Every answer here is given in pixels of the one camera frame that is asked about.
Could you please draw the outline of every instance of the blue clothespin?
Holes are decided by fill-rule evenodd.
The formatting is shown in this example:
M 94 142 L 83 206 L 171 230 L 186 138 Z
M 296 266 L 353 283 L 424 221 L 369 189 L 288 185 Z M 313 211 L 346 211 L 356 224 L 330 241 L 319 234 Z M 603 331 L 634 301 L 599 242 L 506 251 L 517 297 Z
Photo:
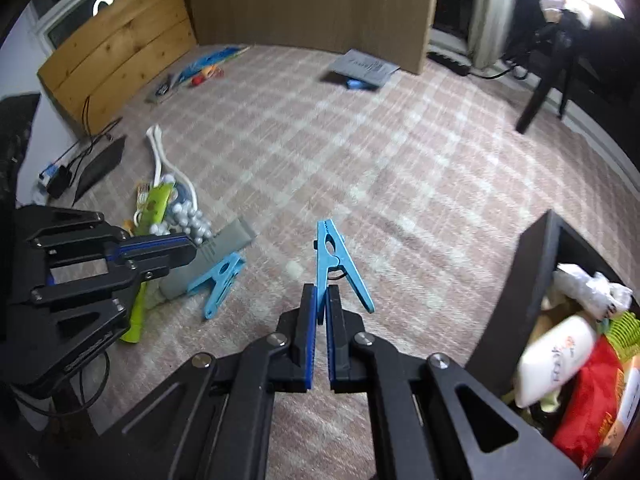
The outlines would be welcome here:
M 334 248 L 333 254 L 327 250 L 327 242 Z M 332 270 L 341 270 L 345 273 L 345 277 L 353 287 L 364 308 L 371 314 L 374 311 L 373 300 L 358 274 L 353 260 L 349 256 L 349 251 L 344 246 L 344 237 L 336 229 L 333 220 L 321 220 L 318 222 L 318 239 L 314 242 L 314 248 L 318 250 L 316 259 L 316 287 L 318 288 L 316 315 L 318 325 L 322 325 L 324 321 L 327 279 L 329 272 Z
M 200 286 L 205 285 L 209 280 L 213 282 L 211 295 L 204 306 L 205 319 L 211 319 L 216 315 L 218 307 L 225 301 L 226 295 L 234 284 L 236 276 L 244 267 L 244 260 L 238 253 L 231 253 L 223 260 L 216 263 L 214 267 L 205 272 L 196 280 L 187 285 L 187 294 L 192 296 Z

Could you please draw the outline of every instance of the white wall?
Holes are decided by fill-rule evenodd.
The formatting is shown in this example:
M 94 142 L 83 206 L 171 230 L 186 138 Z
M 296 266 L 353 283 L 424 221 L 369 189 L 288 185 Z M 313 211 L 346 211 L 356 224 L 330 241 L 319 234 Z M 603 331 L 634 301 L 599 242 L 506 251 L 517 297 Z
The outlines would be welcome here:
M 36 72 L 47 59 L 33 30 L 33 16 L 25 9 L 0 47 L 0 98 L 25 92 L 41 92 L 27 155 L 18 175 L 17 199 L 33 201 L 38 174 L 58 158 L 76 136 L 44 95 Z

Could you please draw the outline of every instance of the green comb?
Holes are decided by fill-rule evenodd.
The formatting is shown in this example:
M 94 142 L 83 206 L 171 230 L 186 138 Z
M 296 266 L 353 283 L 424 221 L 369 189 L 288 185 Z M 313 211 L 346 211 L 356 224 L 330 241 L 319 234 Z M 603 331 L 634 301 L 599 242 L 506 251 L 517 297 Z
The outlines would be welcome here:
M 640 320 L 633 313 L 625 312 L 611 320 L 605 337 L 623 363 L 640 352 Z

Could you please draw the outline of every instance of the white bottle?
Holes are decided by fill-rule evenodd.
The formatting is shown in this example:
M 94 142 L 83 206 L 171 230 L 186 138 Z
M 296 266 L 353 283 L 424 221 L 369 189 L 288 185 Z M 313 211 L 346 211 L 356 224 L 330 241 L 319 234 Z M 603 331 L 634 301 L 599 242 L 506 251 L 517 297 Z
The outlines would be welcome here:
M 514 377 L 516 405 L 526 408 L 563 386 L 587 362 L 597 338 L 594 321 L 581 312 L 529 345 Z

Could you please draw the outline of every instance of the wooden headboard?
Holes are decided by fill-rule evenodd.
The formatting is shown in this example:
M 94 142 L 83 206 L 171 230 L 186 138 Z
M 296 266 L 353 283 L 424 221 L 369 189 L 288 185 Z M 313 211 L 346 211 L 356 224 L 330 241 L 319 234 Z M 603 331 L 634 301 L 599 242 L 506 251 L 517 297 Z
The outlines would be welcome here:
M 38 76 L 92 134 L 147 82 L 196 44 L 184 0 L 115 0 L 51 54 Z

